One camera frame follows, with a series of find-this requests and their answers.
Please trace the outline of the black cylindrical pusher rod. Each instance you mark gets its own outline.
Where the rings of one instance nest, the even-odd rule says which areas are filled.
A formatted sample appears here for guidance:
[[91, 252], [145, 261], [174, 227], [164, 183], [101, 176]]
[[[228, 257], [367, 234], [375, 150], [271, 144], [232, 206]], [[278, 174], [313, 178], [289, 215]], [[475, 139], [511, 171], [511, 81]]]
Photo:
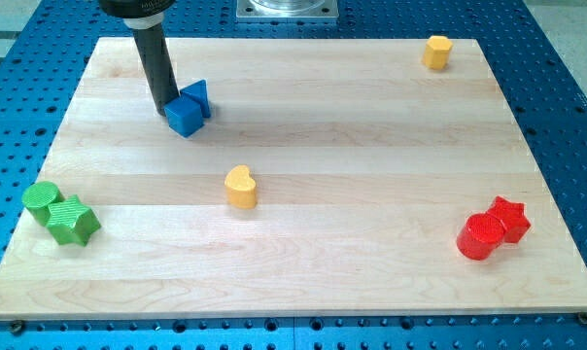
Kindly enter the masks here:
[[134, 42], [145, 71], [155, 108], [165, 116], [165, 105], [175, 100], [179, 90], [162, 25], [133, 29]]

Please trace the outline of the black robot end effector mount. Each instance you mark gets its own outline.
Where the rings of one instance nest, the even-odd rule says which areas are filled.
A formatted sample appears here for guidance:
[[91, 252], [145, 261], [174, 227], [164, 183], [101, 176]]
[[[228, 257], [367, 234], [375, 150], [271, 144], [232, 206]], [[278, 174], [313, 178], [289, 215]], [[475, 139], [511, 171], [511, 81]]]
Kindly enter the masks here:
[[107, 15], [121, 18], [131, 29], [149, 29], [164, 20], [164, 12], [175, 0], [99, 0], [100, 9]]

